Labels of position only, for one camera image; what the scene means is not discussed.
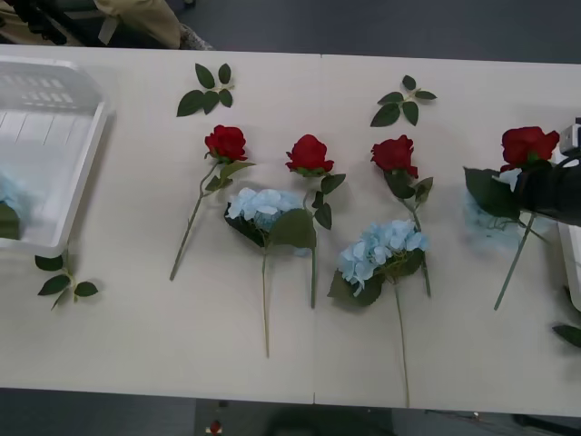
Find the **hydrangea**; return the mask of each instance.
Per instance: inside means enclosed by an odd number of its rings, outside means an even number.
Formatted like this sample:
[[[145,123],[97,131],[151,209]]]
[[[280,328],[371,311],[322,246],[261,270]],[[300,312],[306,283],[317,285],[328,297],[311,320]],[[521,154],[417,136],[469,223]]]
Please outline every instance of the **hydrangea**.
[[[295,193],[263,189],[254,191],[243,188],[233,195],[228,208],[228,218],[242,216],[244,220],[254,220],[257,227],[268,232],[279,217],[291,209],[300,209],[300,197]]]
[[[359,284],[355,293],[357,296],[377,267],[393,255],[412,252],[418,248],[425,252],[428,249],[428,238],[416,231],[411,220],[396,220],[382,225],[373,223],[361,234],[358,241],[341,252],[339,271],[347,282]]]

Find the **tabletop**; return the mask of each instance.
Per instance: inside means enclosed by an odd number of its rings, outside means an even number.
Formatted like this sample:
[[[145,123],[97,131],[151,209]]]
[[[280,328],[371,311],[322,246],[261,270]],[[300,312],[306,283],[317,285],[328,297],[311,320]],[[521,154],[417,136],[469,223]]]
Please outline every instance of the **tabletop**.
[[[50,311],[46,280],[26,256],[1,253],[0,386],[249,401],[403,407],[399,321],[386,286],[365,310],[326,298],[340,250],[371,222],[407,218],[370,160],[373,144],[406,134],[420,177],[435,187],[421,210],[430,239],[432,298],[421,274],[400,285],[414,408],[581,416],[575,349],[551,332],[574,322],[559,248],[527,242],[493,311],[514,251],[479,252],[464,230],[462,166],[502,164],[507,129],[558,132],[581,108],[581,67],[474,61],[114,50],[3,45],[4,55],[78,63],[112,100],[72,233],[77,277],[101,292]],[[227,62],[231,109],[176,118],[199,85],[195,63]],[[369,127],[403,75],[438,95],[414,127]],[[225,192],[206,199],[174,282],[169,272],[196,198],[203,138],[237,125],[250,159]],[[261,254],[223,221],[244,186],[303,192],[283,166],[304,134],[329,148],[347,181],[330,195],[333,229],[319,234],[317,307],[310,259],[269,260],[271,357],[263,350]],[[557,241],[556,227],[549,238]]]

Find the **plastic basket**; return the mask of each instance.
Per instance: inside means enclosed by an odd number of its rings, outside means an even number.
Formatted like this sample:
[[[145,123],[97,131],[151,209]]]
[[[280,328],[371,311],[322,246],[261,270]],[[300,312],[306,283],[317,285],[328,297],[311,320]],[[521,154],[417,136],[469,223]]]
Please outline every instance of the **plastic basket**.
[[[0,56],[0,173],[25,193],[19,241],[0,250],[61,254],[109,113],[75,64]]]

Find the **green stem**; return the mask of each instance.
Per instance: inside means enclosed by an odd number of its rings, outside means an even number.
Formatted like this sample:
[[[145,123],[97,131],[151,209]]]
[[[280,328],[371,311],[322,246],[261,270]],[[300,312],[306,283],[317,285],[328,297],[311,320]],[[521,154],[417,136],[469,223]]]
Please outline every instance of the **green stem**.
[[[180,245],[180,250],[178,251],[178,255],[175,256],[175,262],[173,263],[172,273],[170,274],[171,281],[173,281],[173,279],[175,278],[175,274],[178,272],[178,266],[180,265],[180,260],[182,258],[183,247],[185,246],[185,243],[188,240],[188,236],[190,235],[190,230],[192,229],[193,219],[196,217],[196,214],[198,212],[198,208],[200,207],[200,203],[202,202],[202,198],[207,195],[207,194],[203,193],[203,183],[206,181],[206,179],[208,177],[210,177],[210,175],[212,175],[214,169],[216,169],[216,166],[218,166],[218,164],[219,164],[219,162],[216,161],[216,163],[212,166],[210,172],[207,173],[204,176],[204,178],[200,181],[200,195],[198,196],[198,201],[196,202],[196,205],[193,208],[192,216],[190,217],[190,220],[188,221],[188,227],[187,227],[185,234],[183,236],[182,245]]]
[[[535,214],[532,213],[530,215],[530,220],[528,220],[527,229],[525,230],[525,234],[523,236],[523,239],[520,241],[520,244],[518,245],[517,254],[515,255],[515,258],[513,259],[512,264],[510,265],[510,269],[508,270],[508,275],[507,275],[507,278],[505,279],[505,283],[502,285],[502,289],[500,290],[500,295],[497,298],[497,303],[494,305],[495,311],[498,310],[498,307],[500,307],[500,304],[502,303],[502,299],[504,298],[505,292],[507,291],[508,283],[510,282],[510,278],[512,277],[512,273],[514,272],[515,267],[517,266],[518,258],[520,257],[520,254],[523,251],[523,247],[525,246],[525,242],[527,241],[528,234],[530,233],[530,231],[533,227],[534,221],[535,221]]]
[[[408,382],[408,363],[406,361],[406,339],[403,333],[403,319],[401,317],[401,307],[399,306],[399,292],[398,284],[395,282],[394,287],[396,289],[396,303],[398,304],[398,315],[399,315],[399,331],[401,332],[401,351],[403,353],[403,373],[406,379],[406,407],[409,408],[409,382]]]
[[[262,312],[264,318],[264,341],[266,344],[266,358],[268,359],[271,355],[270,347],[269,347],[269,322],[268,322],[268,315],[266,312],[266,282],[264,279],[264,275],[266,272],[266,256],[268,252],[264,249],[264,254],[262,256]]]
[[[411,216],[413,216],[414,218],[414,222],[416,223],[416,229],[418,230],[418,232],[421,232],[421,224],[419,223],[419,218],[418,215],[416,214],[416,209],[407,204],[403,199],[398,198],[398,200],[400,203],[406,206],[406,209],[409,210]],[[428,298],[432,298],[432,288],[429,283],[428,263],[426,263],[426,254],[424,254],[424,258],[421,261],[421,272],[424,274],[424,281],[426,282],[426,294],[428,295]]]

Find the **leaf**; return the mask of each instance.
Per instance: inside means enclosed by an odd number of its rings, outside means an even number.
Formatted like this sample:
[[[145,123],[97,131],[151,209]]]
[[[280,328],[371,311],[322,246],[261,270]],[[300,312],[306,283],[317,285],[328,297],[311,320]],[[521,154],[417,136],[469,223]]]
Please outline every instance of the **leaf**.
[[[209,114],[216,104],[220,101],[220,97],[218,93],[214,91],[207,91],[206,94],[203,95],[203,111],[207,115]]]
[[[66,294],[69,293],[69,288],[66,288],[59,296],[56,300],[54,300],[54,304],[53,307],[51,307],[51,310],[54,309],[56,307],[57,304],[60,304],[61,301],[63,300],[63,298],[65,297]]]
[[[419,248],[411,252],[411,254],[409,252],[406,253],[407,258],[403,263],[400,263],[401,258],[396,256],[390,257],[385,263],[391,277],[398,278],[415,273],[424,260],[425,254]]]
[[[415,102],[406,102],[401,108],[403,109],[403,114],[406,115],[408,121],[414,125],[418,124],[419,118],[419,108],[418,104]]]
[[[315,193],[315,201],[312,202],[312,207],[315,209],[319,209],[323,205],[323,193],[321,191],[317,191]]]
[[[79,297],[90,297],[91,295],[95,295],[98,292],[99,290],[97,287],[91,282],[80,282],[76,285],[74,295]]]
[[[553,327],[553,332],[558,334],[571,345],[581,348],[581,329],[577,329],[577,327],[571,325],[561,324]]]
[[[422,204],[425,203],[428,199],[429,192],[434,185],[434,178],[428,177],[427,179],[422,180],[421,182],[416,183],[414,189],[416,190],[416,203]]]
[[[517,198],[510,186],[493,178],[498,177],[497,171],[464,168],[464,175],[468,192],[485,212],[513,220],[520,217]]]
[[[62,255],[54,257],[53,259],[35,256],[34,263],[39,269],[43,271],[59,271],[64,267],[64,260]]]
[[[358,290],[359,285],[346,282],[341,272],[336,271],[327,296],[350,306],[366,307],[379,298],[384,280],[385,276],[383,274],[374,275],[365,281],[365,287],[355,297],[354,293]]]
[[[276,220],[271,228],[267,245],[292,245],[296,248],[315,248],[317,234],[310,213],[304,209],[292,209]]]
[[[329,174],[320,181],[320,189],[327,195],[335,191],[345,180],[345,174]]]
[[[218,78],[222,84],[228,84],[232,76],[232,71],[228,64],[224,64],[218,70]]]
[[[404,75],[403,80],[401,82],[408,91],[413,91],[414,89],[416,89],[416,81],[414,80],[413,77],[409,75]]]
[[[20,218],[6,203],[0,203],[0,238],[20,239]]]
[[[214,86],[216,86],[214,76],[205,66],[196,64],[196,75],[198,76],[198,82],[200,82],[204,88],[212,89]]]
[[[417,91],[414,96],[420,100],[436,100],[437,97],[430,91]]]
[[[403,94],[395,92],[385,95],[381,100],[378,101],[378,104],[401,103],[401,102],[403,102]]]
[[[54,293],[59,293],[69,284],[71,284],[71,280],[66,275],[56,275],[44,283],[43,289],[40,290],[38,295],[53,295]]]
[[[199,89],[195,91],[190,91],[188,94],[182,97],[180,104],[178,105],[177,116],[188,116],[195,114],[203,106],[203,92]]]
[[[259,247],[264,247],[264,240],[268,238],[268,233],[261,232],[256,225],[254,225],[254,221],[246,221],[241,216],[237,216],[236,218],[229,218],[228,217],[228,209],[230,209],[230,203],[226,207],[226,212],[224,212],[224,220],[228,225],[238,231],[239,233],[246,236],[252,242],[257,244]]]
[[[388,183],[391,192],[398,198],[405,200],[416,194],[416,190],[409,186],[409,176],[404,171],[384,171],[383,177]]]
[[[218,97],[220,97],[220,103],[222,103],[224,106],[232,106],[232,94],[230,94],[230,91],[227,89],[222,89],[218,94]]]
[[[371,120],[371,127],[385,127],[386,125],[392,125],[399,118],[399,106],[395,103],[388,103],[385,106],[381,106],[378,112]]]
[[[232,163],[227,164],[220,170],[220,178],[222,180],[226,180],[228,177],[240,171],[241,169],[247,168],[249,166],[254,166],[255,163],[252,162],[241,162],[241,161],[234,161]]]
[[[315,211],[315,219],[327,230],[333,225],[330,206],[328,203],[323,204],[317,211]]]

